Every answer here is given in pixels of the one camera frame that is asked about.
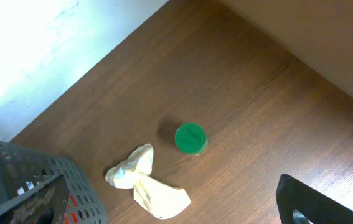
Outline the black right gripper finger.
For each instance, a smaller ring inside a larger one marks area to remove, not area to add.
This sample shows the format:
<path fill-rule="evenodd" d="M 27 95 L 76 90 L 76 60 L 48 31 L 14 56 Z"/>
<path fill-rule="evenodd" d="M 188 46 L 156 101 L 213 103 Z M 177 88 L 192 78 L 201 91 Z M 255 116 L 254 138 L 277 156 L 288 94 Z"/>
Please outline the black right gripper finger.
<path fill-rule="evenodd" d="M 276 202 L 282 224 L 353 224 L 353 211 L 288 174 L 280 175 Z"/>

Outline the orange biscuit packet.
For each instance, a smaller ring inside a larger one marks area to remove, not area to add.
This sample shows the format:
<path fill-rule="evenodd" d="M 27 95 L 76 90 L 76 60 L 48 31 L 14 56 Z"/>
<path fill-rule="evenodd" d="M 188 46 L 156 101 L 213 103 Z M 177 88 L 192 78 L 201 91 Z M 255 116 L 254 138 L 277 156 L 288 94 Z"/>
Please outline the orange biscuit packet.
<path fill-rule="evenodd" d="M 82 213 L 76 198 L 69 196 L 66 211 L 64 213 L 64 224 L 81 224 L 85 217 Z"/>

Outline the grey plastic basket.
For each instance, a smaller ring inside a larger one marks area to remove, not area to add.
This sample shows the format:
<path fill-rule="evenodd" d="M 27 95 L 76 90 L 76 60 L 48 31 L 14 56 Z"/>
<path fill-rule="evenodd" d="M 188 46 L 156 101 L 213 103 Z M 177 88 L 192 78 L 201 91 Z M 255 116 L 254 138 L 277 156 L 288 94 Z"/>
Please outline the grey plastic basket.
<path fill-rule="evenodd" d="M 106 223 L 103 204 L 73 161 L 0 141 L 0 223 L 64 223 L 71 195 L 82 223 Z"/>

